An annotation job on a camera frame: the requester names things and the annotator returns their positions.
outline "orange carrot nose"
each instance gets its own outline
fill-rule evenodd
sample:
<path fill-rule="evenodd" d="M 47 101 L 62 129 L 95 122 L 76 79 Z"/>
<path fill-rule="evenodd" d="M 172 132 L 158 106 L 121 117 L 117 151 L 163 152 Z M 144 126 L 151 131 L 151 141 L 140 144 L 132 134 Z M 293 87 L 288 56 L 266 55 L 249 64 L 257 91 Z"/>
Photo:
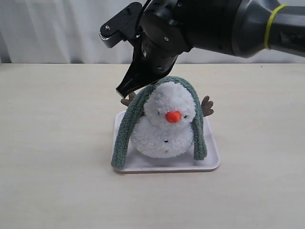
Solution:
<path fill-rule="evenodd" d="M 178 111 L 168 112 L 165 118 L 169 123 L 177 123 L 181 118 L 181 114 Z"/>

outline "brown antler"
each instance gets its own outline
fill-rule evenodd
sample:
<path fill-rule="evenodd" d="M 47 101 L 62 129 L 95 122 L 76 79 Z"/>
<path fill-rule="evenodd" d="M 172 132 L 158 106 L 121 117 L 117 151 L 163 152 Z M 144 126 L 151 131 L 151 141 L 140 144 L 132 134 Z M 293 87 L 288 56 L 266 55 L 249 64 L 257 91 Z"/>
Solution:
<path fill-rule="evenodd" d="M 129 104 L 132 102 L 132 100 L 134 100 L 134 98 L 136 97 L 136 93 L 135 92 L 131 92 L 128 95 L 128 99 L 121 99 L 121 103 L 125 106 L 129 106 Z"/>
<path fill-rule="evenodd" d="M 213 101 L 210 101 L 210 97 L 207 95 L 201 103 L 201 109 L 203 112 L 203 116 L 207 117 L 214 113 L 214 110 L 212 109 L 214 103 Z"/>

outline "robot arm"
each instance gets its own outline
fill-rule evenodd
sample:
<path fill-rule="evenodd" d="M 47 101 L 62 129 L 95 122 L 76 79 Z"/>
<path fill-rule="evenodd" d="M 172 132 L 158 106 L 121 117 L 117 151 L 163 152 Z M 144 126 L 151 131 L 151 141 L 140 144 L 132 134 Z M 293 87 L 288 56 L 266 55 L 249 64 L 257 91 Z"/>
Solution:
<path fill-rule="evenodd" d="M 242 58 L 263 49 L 305 57 L 305 7 L 277 0 L 148 0 L 119 12 L 100 36 L 109 48 L 122 40 L 134 48 L 117 87 L 125 98 L 167 76 L 193 48 Z"/>

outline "white fluffy snowman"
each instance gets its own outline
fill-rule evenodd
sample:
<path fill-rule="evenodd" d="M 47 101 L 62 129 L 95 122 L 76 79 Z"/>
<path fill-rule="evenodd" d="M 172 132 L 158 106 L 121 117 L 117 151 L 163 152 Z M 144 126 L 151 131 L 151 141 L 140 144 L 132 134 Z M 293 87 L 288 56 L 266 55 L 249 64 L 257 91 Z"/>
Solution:
<path fill-rule="evenodd" d="M 213 114 L 213 102 L 206 96 L 199 102 L 194 88 L 185 79 L 165 77 L 132 93 L 116 138 L 112 166 L 122 169 L 129 140 L 143 155 L 171 158 L 186 153 L 194 144 L 194 159 L 206 157 L 203 117 Z"/>

